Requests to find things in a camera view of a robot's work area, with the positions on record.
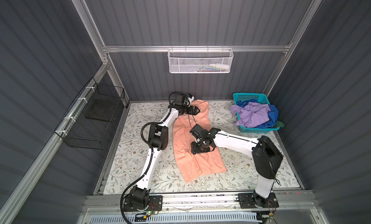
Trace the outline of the peach orange t-shirt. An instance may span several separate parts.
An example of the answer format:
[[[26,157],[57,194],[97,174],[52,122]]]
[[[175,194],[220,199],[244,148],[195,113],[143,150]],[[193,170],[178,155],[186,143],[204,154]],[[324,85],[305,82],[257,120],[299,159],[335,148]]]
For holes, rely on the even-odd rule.
[[[175,161],[186,183],[199,176],[227,171],[219,150],[215,148],[209,152],[199,152],[200,146],[190,133],[196,125],[202,129],[211,129],[209,103],[195,100],[192,106],[196,106],[200,112],[197,115],[180,115],[174,122],[172,134]]]

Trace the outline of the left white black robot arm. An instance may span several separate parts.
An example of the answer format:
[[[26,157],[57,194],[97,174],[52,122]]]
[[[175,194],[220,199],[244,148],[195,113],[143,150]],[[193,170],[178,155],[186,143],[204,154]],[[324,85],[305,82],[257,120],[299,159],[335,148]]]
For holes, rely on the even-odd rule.
[[[190,105],[170,105],[166,115],[158,122],[149,122],[141,129],[141,138],[148,145],[147,159],[141,176],[130,184],[125,190],[123,204],[144,210],[150,203],[150,185],[156,169],[158,159],[167,148],[169,142],[169,126],[183,114],[197,115],[200,109]]]

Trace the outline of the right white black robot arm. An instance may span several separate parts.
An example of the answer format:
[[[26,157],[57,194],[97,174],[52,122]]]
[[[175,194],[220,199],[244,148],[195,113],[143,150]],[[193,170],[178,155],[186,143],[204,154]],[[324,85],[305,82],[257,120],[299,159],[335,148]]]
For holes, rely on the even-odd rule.
[[[208,153],[222,147],[251,157],[258,173],[258,182],[250,200],[259,207],[270,201],[283,155],[269,137],[246,138],[218,128],[207,130],[198,124],[191,128],[190,134],[195,138],[191,143],[192,154]]]

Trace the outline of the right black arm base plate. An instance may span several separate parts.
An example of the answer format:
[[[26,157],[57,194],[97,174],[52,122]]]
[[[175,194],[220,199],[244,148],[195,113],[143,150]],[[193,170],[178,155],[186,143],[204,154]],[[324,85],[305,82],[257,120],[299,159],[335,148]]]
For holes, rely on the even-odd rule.
[[[268,198],[263,198],[262,196],[254,193],[239,193],[236,199],[242,209],[252,209],[252,208],[273,208],[279,207],[278,200],[275,193],[270,193]]]

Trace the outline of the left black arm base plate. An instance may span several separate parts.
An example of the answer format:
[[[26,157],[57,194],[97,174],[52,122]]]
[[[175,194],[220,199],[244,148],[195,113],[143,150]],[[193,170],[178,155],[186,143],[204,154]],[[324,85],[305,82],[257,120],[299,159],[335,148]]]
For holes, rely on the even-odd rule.
[[[137,212],[137,211],[161,211],[163,203],[163,196],[148,197],[148,201],[142,203],[139,199],[132,196],[125,197],[123,201],[124,212]]]

